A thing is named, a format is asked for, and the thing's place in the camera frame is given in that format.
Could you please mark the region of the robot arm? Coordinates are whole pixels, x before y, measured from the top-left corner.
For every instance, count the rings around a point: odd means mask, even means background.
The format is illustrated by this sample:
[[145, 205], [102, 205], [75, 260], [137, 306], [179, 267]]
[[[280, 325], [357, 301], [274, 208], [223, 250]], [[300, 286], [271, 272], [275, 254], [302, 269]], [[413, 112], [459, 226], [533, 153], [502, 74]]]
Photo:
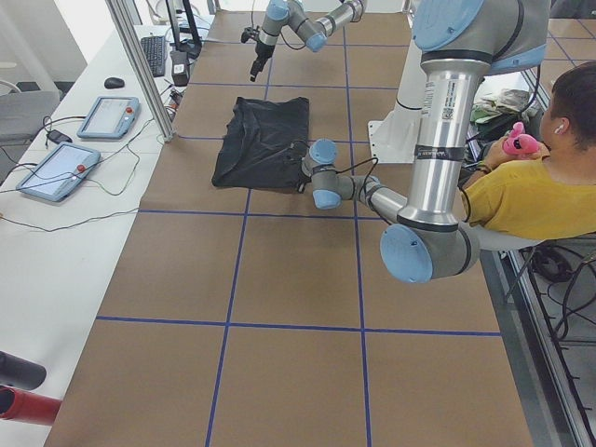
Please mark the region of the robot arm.
[[311, 20], [301, 1], [270, 1], [261, 26], [246, 27], [241, 42], [256, 42], [256, 59], [252, 63], [250, 81], [255, 82], [266, 63], [273, 57], [284, 27], [289, 27], [312, 52], [320, 51], [339, 29], [362, 19], [367, 1], [341, 1], [341, 5], [326, 15]]
[[412, 36], [426, 75], [413, 150], [410, 194], [402, 196], [370, 176], [337, 172], [336, 145], [315, 141], [302, 171], [318, 208], [355, 199], [389, 221], [380, 241], [388, 272], [426, 283], [459, 275], [475, 264], [481, 245], [453, 214], [467, 129], [480, 81], [535, 67], [546, 53], [548, 1], [423, 1]]

